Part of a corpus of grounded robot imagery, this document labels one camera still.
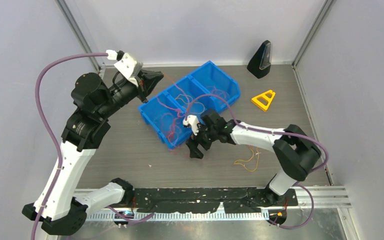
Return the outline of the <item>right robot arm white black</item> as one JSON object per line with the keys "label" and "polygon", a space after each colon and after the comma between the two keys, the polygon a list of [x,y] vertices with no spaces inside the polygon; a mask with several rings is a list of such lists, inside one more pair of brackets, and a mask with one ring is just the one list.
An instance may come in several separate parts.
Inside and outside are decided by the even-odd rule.
{"label": "right robot arm white black", "polygon": [[265,128],[236,119],[227,121],[213,109],[200,116],[190,114],[182,124],[191,129],[186,141],[190,158],[202,159],[204,154],[199,147],[209,150],[216,141],[274,153],[280,170],[262,190],[261,201],[265,207],[279,205],[294,184],[308,177],[322,156],[314,140],[294,124],[286,128]]}

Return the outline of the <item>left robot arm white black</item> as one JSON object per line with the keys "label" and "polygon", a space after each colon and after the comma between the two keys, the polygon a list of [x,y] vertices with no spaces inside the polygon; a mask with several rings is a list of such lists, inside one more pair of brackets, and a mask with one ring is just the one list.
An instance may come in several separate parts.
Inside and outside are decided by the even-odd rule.
{"label": "left robot arm white black", "polygon": [[83,197],[75,197],[74,191],[110,129],[109,117],[135,98],[144,102],[163,78],[161,71],[140,70],[139,86],[123,78],[107,87],[97,73],[81,75],[71,92],[76,110],[66,122],[51,176],[41,196],[26,204],[22,214],[39,221],[42,230],[51,236],[71,236],[89,215],[113,204],[131,206],[134,188],[120,178]]}

